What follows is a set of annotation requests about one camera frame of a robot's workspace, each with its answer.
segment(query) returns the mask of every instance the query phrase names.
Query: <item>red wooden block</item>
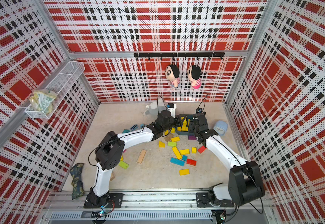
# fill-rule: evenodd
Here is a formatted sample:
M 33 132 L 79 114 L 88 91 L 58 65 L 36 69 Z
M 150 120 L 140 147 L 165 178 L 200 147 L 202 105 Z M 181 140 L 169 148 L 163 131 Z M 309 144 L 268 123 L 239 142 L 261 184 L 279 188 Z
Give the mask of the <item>red wooden block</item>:
M 187 160 L 186 160 L 186 164 L 196 166 L 196 160 L 187 159 Z
M 198 152 L 201 154 L 203 151 L 205 151 L 206 147 L 205 146 L 201 146 L 201 148 L 198 149 Z

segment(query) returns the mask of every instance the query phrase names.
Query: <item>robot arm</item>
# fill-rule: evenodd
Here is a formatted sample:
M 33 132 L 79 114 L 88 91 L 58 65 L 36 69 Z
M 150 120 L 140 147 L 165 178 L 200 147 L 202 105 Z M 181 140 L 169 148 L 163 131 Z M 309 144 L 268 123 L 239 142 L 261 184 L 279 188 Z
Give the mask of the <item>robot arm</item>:
M 120 162 L 120 157 L 127 148 L 142 142 L 153 141 L 163 135 L 166 130 L 173 127 L 181 127 L 186 115 L 176 115 L 175 104 L 168 104 L 169 110 L 161 111 L 155 122 L 141 130 L 125 134 L 109 132 L 100 147 L 95 150 L 97 161 L 96 185 L 90 189 L 87 199 L 96 206 L 106 204 L 109 197 L 109 180 L 113 168 Z M 256 162 L 248 162 L 220 138 L 218 133 L 208 128 L 205 112 L 198 108 L 193 114 L 193 123 L 190 122 L 189 132 L 194 133 L 199 143 L 212 151 L 219 160 L 230 170 L 228 184 L 223 183 L 213 187 L 211 202 L 219 204 L 221 200 L 232 200 L 238 206 L 251 202 L 264 196 L 264 188 L 259 166 Z

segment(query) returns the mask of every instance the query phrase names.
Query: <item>cartoon doll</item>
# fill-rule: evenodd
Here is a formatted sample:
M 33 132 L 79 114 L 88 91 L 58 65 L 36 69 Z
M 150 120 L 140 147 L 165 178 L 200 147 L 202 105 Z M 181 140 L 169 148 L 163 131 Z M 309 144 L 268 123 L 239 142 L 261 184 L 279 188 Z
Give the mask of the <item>cartoon doll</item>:
M 168 65 L 165 69 L 165 76 L 170 81 L 170 85 L 177 88 L 180 85 L 179 68 L 176 65 Z
M 194 89 L 198 89 L 201 86 L 201 68 L 196 65 L 191 65 L 187 70 L 187 77 L 191 82 L 191 86 Z

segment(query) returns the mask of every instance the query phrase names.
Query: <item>black doll hair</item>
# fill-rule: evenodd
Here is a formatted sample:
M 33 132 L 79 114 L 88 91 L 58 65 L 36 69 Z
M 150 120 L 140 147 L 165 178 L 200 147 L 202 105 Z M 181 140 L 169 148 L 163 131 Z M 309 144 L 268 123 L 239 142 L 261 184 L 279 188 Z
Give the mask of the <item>black doll hair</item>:
M 201 68 L 197 65 L 193 65 L 191 69 L 191 77 L 198 80 L 201 76 Z
M 173 71 L 174 77 L 178 78 L 179 74 L 180 74 L 178 66 L 176 66 L 176 65 L 169 65 L 169 66 L 171 67 L 171 70 Z

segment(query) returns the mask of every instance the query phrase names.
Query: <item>plastic bag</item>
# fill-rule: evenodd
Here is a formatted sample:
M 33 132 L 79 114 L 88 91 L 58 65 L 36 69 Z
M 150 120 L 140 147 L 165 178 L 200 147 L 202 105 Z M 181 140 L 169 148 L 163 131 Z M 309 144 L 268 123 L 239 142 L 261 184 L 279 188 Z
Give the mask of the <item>plastic bag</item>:
M 150 105 L 145 105 L 147 110 L 145 110 L 144 115 L 151 114 L 152 116 L 157 116 L 158 112 L 166 110 L 163 99 L 159 98 L 157 101 L 152 101 Z
M 52 101 L 57 98 L 57 93 L 50 90 L 35 90 L 29 98 L 30 105 L 35 111 L 42 111 L 45 114 L 52 112 Z

